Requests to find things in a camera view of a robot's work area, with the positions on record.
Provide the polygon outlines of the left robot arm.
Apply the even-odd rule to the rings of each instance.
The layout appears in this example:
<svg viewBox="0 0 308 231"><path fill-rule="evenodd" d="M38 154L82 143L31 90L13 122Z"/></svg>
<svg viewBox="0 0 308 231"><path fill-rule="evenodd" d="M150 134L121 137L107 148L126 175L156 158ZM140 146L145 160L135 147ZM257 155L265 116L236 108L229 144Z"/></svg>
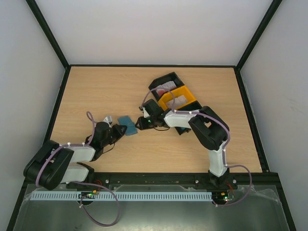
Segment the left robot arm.
<svg viewBox="0 0 308 231"><path fill-rule="evenodd" d="M82 144L61 146L48 140L26 165L23 175L47 190L53 190L61 183L83 182L91 169L82 163L96 161L104 147L115 144L126 130L126 125L110 126L107 122L98 122L93 135Z"/></svg>

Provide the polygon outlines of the teal card holder wallet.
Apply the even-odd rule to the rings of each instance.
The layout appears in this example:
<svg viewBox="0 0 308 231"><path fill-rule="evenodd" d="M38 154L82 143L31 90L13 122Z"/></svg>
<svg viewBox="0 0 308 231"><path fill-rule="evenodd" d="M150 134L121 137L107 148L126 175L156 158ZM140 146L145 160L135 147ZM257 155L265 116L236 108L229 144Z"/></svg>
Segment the teal card holder wallet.
<svg viewBox="0 0 308 231"><path fill-rule="evenodd" d="M131 118L128 115L119 117L118 122L120 125L127 127L127 130L125 132L126 136L131 136L138 133L137 128L135 127L135 123L131 120Z"/></svg>

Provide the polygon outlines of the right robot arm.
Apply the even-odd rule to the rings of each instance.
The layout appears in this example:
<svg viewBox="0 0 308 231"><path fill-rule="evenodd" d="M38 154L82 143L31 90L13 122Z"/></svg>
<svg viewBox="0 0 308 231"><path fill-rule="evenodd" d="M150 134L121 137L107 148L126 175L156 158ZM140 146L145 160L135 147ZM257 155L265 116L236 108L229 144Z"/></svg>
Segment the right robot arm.
<svg viewBox="0 0 308 231"><path fill-rule="evenodd" d="M227 182L230 170L226 164L226 146L230 141L230 129L226 123L208 106L201 109L183 111L163 110L153 99L139 107L143 116L139 117L135 127L140 130L165 128L187 128L209 154L209 183L221 188Z"/></svg>

